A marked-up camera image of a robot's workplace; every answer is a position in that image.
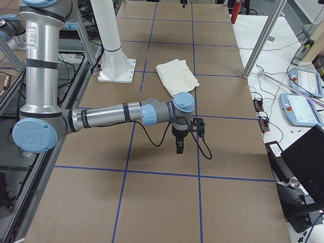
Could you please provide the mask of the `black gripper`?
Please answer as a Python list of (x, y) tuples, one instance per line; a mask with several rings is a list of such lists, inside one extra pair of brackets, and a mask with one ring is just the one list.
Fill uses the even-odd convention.
[(180, 3), (181, 3), (181, 5), (182, 5), (183, 7), (186, 6), (186, 0), (182, 0), (182, 1), (180, 1)]
[(175, 136), (176, 153), (183, 154), (184, 138), (188, 135), (189, 130), (178, 130), (172, 127), (172, 134)]

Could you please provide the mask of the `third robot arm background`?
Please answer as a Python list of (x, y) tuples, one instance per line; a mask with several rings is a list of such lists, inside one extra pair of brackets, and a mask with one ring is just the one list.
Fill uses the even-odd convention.
[(1, 38), (5, 42), (14, 39), (19, 48), (26, 48), (26, 28), (15, 14), (1, 16)]

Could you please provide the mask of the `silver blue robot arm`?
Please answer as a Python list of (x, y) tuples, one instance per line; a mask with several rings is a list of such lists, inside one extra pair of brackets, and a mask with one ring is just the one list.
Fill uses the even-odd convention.
[(167, 123), (176, 138), (176, 152), (183, 152), (184, 138), (192, 132), (191, 115), (195, 99), (180, 92), (172, 100), (148, 99), (104, 108), (80, 109), (85, 82), (71, 84), (73, 107), (58, 105), (60, 30), (69, 21), (80, 25), (77, 1), (21, 1), (20, 14), (26, 23), (26, 100), (12, 138), (22, 150), (43, 153), (58, 141), (81, 129), (109, 127), (125, 123), (151, 126)]

